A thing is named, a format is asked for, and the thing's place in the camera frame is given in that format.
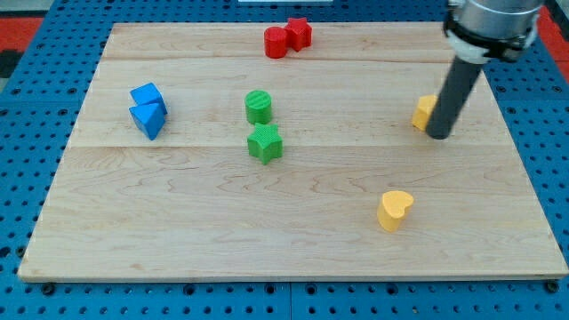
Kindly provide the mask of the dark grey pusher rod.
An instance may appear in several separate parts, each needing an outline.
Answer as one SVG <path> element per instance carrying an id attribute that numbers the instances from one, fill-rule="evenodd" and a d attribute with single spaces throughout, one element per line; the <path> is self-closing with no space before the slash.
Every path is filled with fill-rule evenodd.
<path id="1" fill-rule="evenodd" d="M 425 132 L 429 137 L 436 140 L 449 137 L 482 67 L 482 64 L 469 63 L 458 56 L 453 59 L 427 122 Z"/>

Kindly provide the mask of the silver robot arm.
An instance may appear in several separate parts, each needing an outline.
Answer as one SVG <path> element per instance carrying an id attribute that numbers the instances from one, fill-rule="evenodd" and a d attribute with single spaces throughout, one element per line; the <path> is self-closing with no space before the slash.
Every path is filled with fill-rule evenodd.
<path id="1" fill-rule="evenodd" d="M 512 63 L 537 37 L 543 0 L 449 0 L 443 24 L 454 58 L 426 123 L 426 134 L 446 139 L 483 66 Z"/>

